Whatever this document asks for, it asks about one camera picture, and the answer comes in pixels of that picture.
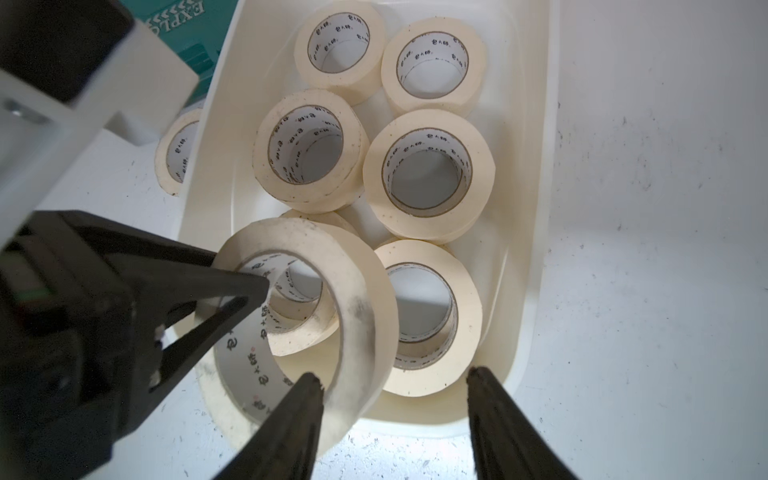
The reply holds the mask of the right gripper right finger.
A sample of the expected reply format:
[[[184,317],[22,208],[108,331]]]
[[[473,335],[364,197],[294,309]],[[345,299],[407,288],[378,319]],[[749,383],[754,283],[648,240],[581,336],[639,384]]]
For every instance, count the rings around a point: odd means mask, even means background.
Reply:
[[[467,376],[468,419],[480,479],[573,479],[575,475],[486,367]]]

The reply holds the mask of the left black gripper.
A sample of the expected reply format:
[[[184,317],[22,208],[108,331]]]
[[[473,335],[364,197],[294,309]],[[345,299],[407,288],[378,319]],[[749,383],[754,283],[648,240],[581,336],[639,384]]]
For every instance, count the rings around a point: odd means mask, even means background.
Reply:
[[[84,211],[37,211],[1,253],[5,479],[111,460],[267,283],[214,253]]]

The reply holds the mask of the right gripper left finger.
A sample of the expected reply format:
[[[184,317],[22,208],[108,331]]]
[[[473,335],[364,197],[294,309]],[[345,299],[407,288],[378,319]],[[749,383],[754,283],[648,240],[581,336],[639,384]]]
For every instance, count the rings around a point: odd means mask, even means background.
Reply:
[[[303,374],[219,479],[309,479],[318,452],[324,390]]]

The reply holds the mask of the white plastic storage tray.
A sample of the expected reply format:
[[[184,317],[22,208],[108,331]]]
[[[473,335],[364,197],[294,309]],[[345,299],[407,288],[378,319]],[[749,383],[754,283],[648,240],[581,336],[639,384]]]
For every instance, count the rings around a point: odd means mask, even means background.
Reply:
[[[248,225],[298,218],[342,228],[375,249],[400,238],[375,217],[364,191],[353,204],[309,214],[273,198],[254,176],[257,131],[283,98],[314,88],[299,75],[296,37],[305,21],[333,1],[242,1],[234,12],[209,90],[183,188],[186,206],[179,238],[210,250]],[[551,1],[365,1],[383,18],[389,41],[404,27],[436,17],[472,27],[487,48],[479,99],[468,116],[487,142],[496,165],[490,199],[479,219],[446,244],[470,273],[483,306],[480,344],[457,382],[436,394],[403,397],[385,385],[372,407],[351,427],[392,435],[443,438],[469,430],[467,373],[492,371],[508,391],[520,383],[532,341],[541,282],[551,187],[556,80],[550,48]],[[384,88],[352,106],[370,145],[399,118]],[[338,353],[337,331],[298,353],[277,357],[281,369],[305,354]]]

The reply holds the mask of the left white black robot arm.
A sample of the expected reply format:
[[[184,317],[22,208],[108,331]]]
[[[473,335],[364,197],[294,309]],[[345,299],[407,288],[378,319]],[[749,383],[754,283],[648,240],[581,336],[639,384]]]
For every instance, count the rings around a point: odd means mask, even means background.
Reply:
[[[116,1],[1,5],[1,475],[79,479],[266,299],[209,251],[39,199],[103,127],[161,134],[197,75]]]

